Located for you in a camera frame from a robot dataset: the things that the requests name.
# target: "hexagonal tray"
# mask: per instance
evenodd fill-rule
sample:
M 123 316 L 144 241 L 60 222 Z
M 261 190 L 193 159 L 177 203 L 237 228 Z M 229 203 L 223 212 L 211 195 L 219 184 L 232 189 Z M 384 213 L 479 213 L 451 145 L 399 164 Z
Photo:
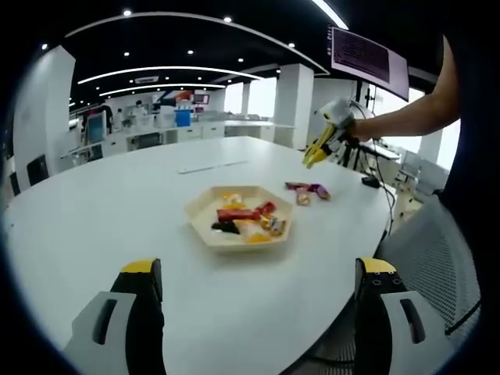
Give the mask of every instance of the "hexagonal tray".
M 242 236 L 231 233 L 220 233 L 212 229 L 212 224 L 217 221 L 217 209 L 223 208 L 222 196 L 227 193 L 238 193 L 243 198 L 249 209 L 271 201 L 277 210 L 273 213 L 279 220 L 286 220 L 283 234 L 273 237 L 270 242 L 258 244 L 245 243 Z M 199 197 L 185 207 L 185 212 L 193 228 L 198 232 L 202 240 L 212 250 L 217 252 L 241 252 L 271 248 L 277 243 L 288 239 L 291 226 L 291 214 L 293 205 L 273 193 L 258 186 L 216 186 L 204 191 Z

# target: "ceiling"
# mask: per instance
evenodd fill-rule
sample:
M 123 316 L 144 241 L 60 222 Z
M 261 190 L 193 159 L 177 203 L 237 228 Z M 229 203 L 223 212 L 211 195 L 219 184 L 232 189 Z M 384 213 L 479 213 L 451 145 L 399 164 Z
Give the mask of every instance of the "ceiling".
M 326 1 L 348 24 L 350 31 L 394 50 L 407 58 L 410 66 L 438 73 L 441 36 L 426 22 L 429 10 L 424 7 L 426 1 Z M 89 23 L 121 16 L 125 9 L 132 10 L 134 15 L 161 11 L 191 13 L 218 20 L 230 16 L 233 24 L 249 27 L 285 44 L 295 43 L 296 51 L 325 68 L 331 77 L 344 77 L 329 69 L 328 65 L 327 27 L 332 22 L 311 0 L 136 0 L 45 5 L 37 10 L 38 18 L 44 20 L 37 34 L 39 42 L 47 42 L 51 47 L 62 44 L 77 61 L 71 93 L 72 102 L 76 105 L 72 109 L 97 102 L 100 93 L 137 86 L 130 84 L 129 80 L 139 77 L 158 75 L 158 84 L 208 84 L 226 76 L 225 73 L 164 70 L 126 73 L 77 84 L 79 80 L 117 70 L 145 66 L 207 66 L 242 71 L 267 64 L 303 63 L 315 73 L 324 71 L 282 45 L 247 31 L 225 23 L 178 16 L 132 16 L 64 38 L 70 31 Z M 194 54 L 189 55 L 188 50 L 194 51 Z M 272 68 L 255 74 L 275 77 L 277 71 Z M 232 81 L 248 81 L 248 78 L 235 77 Z M 425 83 L 411 80 L 410 84 L 419 87 Z

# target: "ceiling light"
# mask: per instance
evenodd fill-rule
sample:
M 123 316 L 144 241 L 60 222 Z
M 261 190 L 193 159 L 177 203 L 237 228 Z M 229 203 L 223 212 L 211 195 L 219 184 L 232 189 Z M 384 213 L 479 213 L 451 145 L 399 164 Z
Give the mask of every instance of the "ceiling light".
M 222 84 L 150 84 L 147 86 L 136 86 L 136 87 L 122 88 L 120 90 L 115 90 L 115 91 L 110 91 L 110 92 L 103 92 L 102 94 L 99 94 L 99 96 L 118 94 L 119 92 L 125 92 L 125 91 L 144 90 L 146 88 L 151 89 L 151 88 L 178 88 L 178 87 L 180 87 L 181 90 L 184 90 L 184 86 L 189 86 L 189 87 L 193 87 L 193 88 L 225 88 L 226 87 Z
M 252 78 L 253 80 L 263 80 L 264 79 L 264 77 L 254 76 L 253 74 L 236 72 L 234 70 L 206 68 L 203 66 L 149 66 L 146 68 L 133 68 L 133 69 L 126 69 L 126 70 L 117 70 L 116 72 L 100 74 L 100 75 L 95 76 L 95 77 L 90 77 L 90 78 L 87 78 L 85 80 L 81 80 L 78 82 L 78 84 L 85 84 L 87 82 L 90 82 L 91 80 L 98 80 L 99 78 L 111 77 L 111 76 L 115 76 L 117 74 L 144 72 L 146 70 L 204 70 L 206 72 L 233 74 L 235 76 Z
M 324 0 L 311 0 L 318 8 L 323 10 L 327 16 L 331 18 L 335 24 L 344 30 L 349 30 L 342 18 L 324 1 Z

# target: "blue container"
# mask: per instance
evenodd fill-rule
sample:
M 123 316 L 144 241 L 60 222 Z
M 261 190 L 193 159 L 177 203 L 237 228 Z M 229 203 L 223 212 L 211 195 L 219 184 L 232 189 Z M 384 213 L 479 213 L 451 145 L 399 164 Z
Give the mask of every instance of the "blue container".
M 178 127 L 190 127 L 191 126 L 191 110 L 190 109 L 178 109 L 175 111 L 175 122 Z

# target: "hand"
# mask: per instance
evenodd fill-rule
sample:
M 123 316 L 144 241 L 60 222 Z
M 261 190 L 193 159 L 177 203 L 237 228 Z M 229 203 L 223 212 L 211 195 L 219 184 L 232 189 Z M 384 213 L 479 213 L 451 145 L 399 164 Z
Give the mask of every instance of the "hand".
M 354 125 L 349 129 L 351 137 L 359 139 L 360 142 L 367 142 L 371 136 L 366 131 L 364 120 L 355 120 Z

